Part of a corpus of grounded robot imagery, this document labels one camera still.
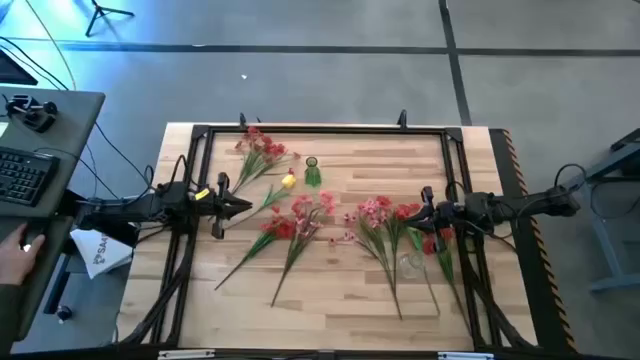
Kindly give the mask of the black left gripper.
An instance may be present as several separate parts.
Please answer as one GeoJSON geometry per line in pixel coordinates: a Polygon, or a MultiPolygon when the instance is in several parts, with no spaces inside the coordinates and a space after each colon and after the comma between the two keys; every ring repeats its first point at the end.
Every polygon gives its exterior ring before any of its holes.
{"type": "Polygon", "coordinates": [[[223,239],[225,230],[222,221],[226,218],[228,203],[231,204],[228,207],[228,217],[233,218],[249,210],[251,202],[234,195],[229,195],[228,200],[225,198],[229,187],[229,177],[225,172],[218,174],[217,186],[217,192],[207,187],[194,195],[194,213],[212,220],[211,235],[216,239],[223,239]]]}

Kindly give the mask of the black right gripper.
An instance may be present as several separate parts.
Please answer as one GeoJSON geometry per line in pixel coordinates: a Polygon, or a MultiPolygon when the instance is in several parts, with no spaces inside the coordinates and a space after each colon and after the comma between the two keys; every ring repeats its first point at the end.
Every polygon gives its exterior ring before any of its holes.
{"type": "Polygon", "coordinates": [[[431,186],[422,189],[424,205],[406,205],[403,210],[407,226],[424,232],[431,245],[430,252],[444,252],[449,249],[450,243],[456,236],[456,228],[464,224],[463,207],[452,201],[434,203],[434,193],[431,186]]]}

